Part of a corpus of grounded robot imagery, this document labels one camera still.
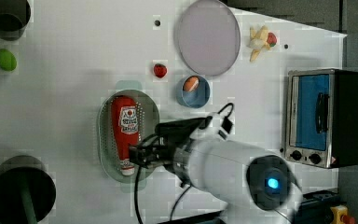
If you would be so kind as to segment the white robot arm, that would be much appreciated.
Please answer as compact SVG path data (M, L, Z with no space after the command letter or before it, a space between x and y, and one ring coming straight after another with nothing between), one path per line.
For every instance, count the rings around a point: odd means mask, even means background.
M225 202L225 224L292 224L303 194L295 174L277 154L228 138L227 116L160 123L130 147L130 162L164 167L182 183Z

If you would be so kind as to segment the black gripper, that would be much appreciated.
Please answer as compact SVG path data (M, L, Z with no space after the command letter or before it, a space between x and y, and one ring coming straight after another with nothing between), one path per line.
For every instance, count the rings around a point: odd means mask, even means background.
M145 169L172 164L176 149L188 145L190 135L204 121L193 118L159 123L152 134L129 147L130 162Z

